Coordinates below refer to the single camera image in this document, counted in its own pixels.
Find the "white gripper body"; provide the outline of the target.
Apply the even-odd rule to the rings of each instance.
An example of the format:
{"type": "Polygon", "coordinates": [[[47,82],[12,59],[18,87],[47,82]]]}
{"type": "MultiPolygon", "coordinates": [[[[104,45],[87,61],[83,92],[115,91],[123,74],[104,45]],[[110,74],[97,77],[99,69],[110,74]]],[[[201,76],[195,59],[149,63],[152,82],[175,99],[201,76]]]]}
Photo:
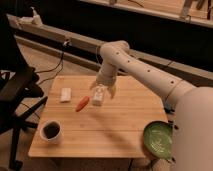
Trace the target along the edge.
{"type": "Polygon", "coordinates": [[[113,87],[116,82],[115,76],[106,76],[102,72],[99,72],[96,77],[96,82],[107,87],[113,87]]]}

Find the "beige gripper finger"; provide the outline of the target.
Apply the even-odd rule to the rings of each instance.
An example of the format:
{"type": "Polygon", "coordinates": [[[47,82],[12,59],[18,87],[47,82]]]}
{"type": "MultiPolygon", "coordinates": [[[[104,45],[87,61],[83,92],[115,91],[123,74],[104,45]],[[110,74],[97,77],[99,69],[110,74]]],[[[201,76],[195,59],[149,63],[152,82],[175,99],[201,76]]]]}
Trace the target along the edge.
{"type": "Polygon", "coordinates": [[[92,90],[96,86],[98,86],[98,83],[96,81],[92,82],[92,84],[90,85],[90,90],[92,90]]]}
{"type": "Polygon", "coordinates": [[[109,92],[109,94],[110,94],[110,98],[113,99],[114,96],[115,96],[115,94],[116,94],[116,86],[115,86],[115,85],[109,86],[109,87],[107,88],[107,90],[108,90],[108,92],[109,92]]]}

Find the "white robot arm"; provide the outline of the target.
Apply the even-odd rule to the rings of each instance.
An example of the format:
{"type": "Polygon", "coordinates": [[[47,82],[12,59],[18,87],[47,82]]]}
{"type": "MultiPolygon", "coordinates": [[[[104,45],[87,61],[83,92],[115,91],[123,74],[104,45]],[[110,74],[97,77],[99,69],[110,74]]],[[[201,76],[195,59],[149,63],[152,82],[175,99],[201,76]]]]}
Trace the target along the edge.
{"type": "Polygon", "coordinates": [[[213,171],[213,87],[192,83],[135,59],[124,40],[100,46],[94,85],[116,94],[117,73],[125,71],[174,111],[170,171],[213,171]]]}

